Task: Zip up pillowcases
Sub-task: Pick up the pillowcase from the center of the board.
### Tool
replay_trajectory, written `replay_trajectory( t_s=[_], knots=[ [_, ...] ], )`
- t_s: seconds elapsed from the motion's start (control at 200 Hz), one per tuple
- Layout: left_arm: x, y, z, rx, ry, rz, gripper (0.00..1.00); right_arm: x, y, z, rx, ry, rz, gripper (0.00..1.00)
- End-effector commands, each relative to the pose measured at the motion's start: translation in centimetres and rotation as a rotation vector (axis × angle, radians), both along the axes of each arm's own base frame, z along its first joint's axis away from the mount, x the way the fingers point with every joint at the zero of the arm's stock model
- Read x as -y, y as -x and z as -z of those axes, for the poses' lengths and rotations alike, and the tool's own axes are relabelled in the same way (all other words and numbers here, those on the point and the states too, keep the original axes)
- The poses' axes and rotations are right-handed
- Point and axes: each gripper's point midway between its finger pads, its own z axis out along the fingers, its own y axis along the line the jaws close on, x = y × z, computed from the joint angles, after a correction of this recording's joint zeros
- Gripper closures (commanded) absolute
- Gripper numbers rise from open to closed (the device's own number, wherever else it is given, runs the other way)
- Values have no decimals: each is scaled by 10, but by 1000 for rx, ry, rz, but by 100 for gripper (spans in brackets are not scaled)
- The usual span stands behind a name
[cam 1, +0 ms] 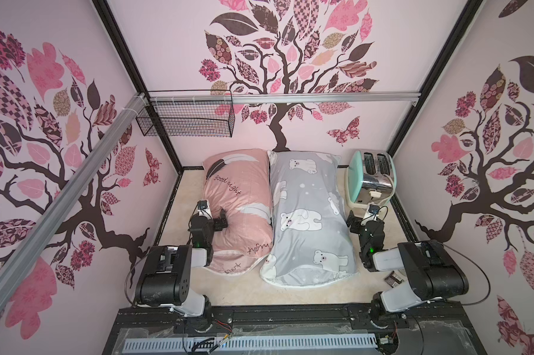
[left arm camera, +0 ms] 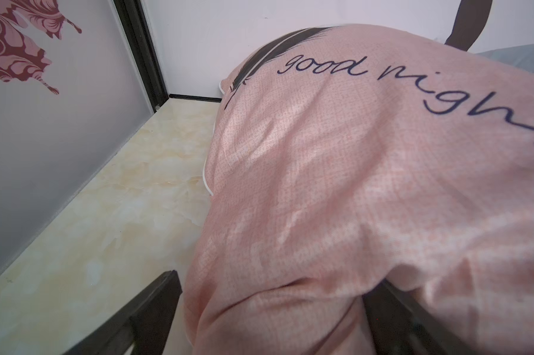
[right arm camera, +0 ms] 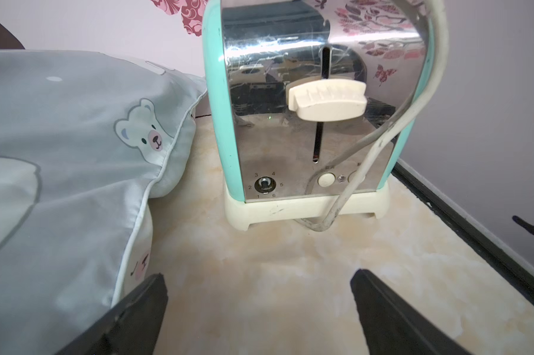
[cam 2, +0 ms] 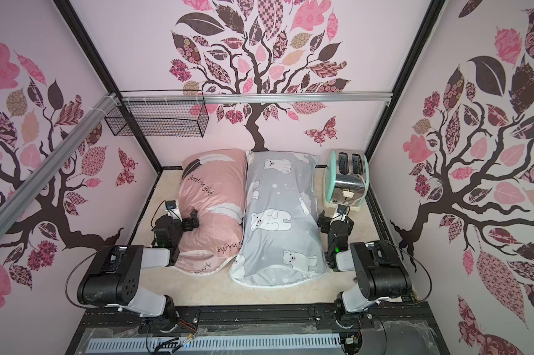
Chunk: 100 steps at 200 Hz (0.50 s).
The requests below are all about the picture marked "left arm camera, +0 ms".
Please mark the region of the pink good night pillow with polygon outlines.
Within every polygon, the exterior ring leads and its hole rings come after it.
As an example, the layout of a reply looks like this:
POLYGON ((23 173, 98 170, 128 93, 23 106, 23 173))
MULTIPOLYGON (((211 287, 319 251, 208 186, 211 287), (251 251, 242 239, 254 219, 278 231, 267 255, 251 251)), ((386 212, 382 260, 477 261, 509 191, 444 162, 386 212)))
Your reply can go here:
POLYGON ((344 25, 268 43, 222 87, 195 354, 374 354, 383 280, 481 354, 534 354, 534 73, 344 25))

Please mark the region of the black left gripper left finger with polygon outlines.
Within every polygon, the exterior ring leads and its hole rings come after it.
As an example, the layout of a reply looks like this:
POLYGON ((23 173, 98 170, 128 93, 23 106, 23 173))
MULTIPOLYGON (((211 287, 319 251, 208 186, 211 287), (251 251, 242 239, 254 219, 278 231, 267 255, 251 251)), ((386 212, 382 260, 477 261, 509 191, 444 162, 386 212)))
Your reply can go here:
POLYGON ((164 272, 66 353, 162 354, 182 292, 178 272, 164 272))

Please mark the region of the grey polar bear pillow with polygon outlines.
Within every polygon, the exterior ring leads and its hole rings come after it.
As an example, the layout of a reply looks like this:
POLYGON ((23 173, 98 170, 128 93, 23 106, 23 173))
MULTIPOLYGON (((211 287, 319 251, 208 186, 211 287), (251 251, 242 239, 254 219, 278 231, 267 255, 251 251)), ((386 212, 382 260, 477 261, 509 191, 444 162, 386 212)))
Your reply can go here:
POLYGON ((534 44, 490 50, 478 56, 534 73, 534 44))

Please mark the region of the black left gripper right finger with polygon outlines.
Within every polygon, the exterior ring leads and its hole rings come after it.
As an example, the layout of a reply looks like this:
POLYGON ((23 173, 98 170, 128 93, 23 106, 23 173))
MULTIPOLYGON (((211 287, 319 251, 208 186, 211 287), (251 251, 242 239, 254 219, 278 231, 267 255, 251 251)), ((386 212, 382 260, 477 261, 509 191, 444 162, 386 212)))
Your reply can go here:
POLYGON ((363 295, 377 354, 475 354, 409 293, 387 280, 363 295))

